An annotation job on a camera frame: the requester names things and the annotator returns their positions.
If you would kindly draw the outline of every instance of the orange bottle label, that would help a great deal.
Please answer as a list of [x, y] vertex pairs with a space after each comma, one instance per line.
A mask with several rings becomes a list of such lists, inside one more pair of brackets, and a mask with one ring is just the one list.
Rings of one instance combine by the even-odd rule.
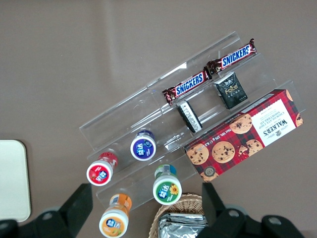
[[123, 212], [125, 212], [124, 210], [126, 210], [125, 213], [129, 213], [131, 206], [132, 206], [132, 201], [128, 195], [123, 194], [123, 193], [119, 193], [119, 194], [114, 195], [110, 199], [110, 206], [113, 206], [113, 205], [119, 205], [119, 206], [116, 206], [117, 209], [120, 209], [119, 207], [123, 207], [124, 209], [120, 209], [120, 210]]
[[103, 232], [108, 237], [117, 237], [125, 230], [124, 222], [116, 216], [111, 216], [105, 219], [102, 224], [102, 228]]

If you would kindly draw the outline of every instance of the cookie box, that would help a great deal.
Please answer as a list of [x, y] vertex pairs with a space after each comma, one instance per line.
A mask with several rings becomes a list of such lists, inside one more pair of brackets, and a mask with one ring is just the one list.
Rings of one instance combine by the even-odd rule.
[[184, 149], [203, 180], [210, 182], [302, 123], [288, 90], [275, 89]]

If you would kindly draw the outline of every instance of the silver foil wrapper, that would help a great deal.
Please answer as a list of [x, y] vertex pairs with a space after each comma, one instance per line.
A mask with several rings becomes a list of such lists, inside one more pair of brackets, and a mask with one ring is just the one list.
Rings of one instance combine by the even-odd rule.
[[195, 238], [206, 226], [203, 215], [168, 213], [158, 221], [158, 238]]

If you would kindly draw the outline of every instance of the gray table surface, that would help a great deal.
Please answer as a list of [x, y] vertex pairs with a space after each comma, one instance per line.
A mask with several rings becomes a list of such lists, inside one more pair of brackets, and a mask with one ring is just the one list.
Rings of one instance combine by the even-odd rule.
[[[27, 148], [32, 214], [61, 205], [86, 180], [91, 147], [79, 127], [221, 37], [256, 39], [278, 84], [293, 80], [304, 124], [213, 184], [259, 220], [317, 223], [315, 0], [0, 0], [0, 139]], [[201, 193], [201, 178], [183, 183]], [[131, 212], [125, 237], [147, 237], [159, 205]], [[102, 237], [94, 208], [80, 238]]]

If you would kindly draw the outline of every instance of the clear acrylic display stand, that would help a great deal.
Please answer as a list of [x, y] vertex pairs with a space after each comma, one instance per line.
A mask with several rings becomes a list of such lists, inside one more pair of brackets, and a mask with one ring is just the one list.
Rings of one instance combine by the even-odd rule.
[[[121, 192], [131, 197], [132, 209], [151, 200], [154, 171], [161, 164], [174, 165], [181, 182], [194, 175], [196, 170], [187, 159], [182, 147], [277, 87], [264, 57], [257, 53], [232, 65], [219, 75], [213, 75], [212, 80], [179, 99], [179, 101], [188, 101], [199, 117], [203, 130], [198, 133], [192, 133], [182, 120], [176, 106], [170, 106], [166, 102], [163, 90], [199, 73], [208, 61], [229, 54], [243, 45], [245, 44], [242, 44], [236, 32], [228, 35], [80, 127], [93, 148], [93, 152], [88, 156], [91, 163], [105, 151], [111, 151], [118, 157], [118, 166], [111, 181], [97, 192], [97, 197], [104, 207], [108, 207], [110, 198], [114, 194]], [[212, 82], [230, 71], [236, 73], [248, 99], [228, 110], [213, 88]], [[300, 99], [294, 84], [288, 82], [282, 87], [289, 89], [297, 105]], [[132, 140], [143, 129], [155, 135], [157, 145], [155, 156], [145, 162], [136, 160], [130, 153]]]

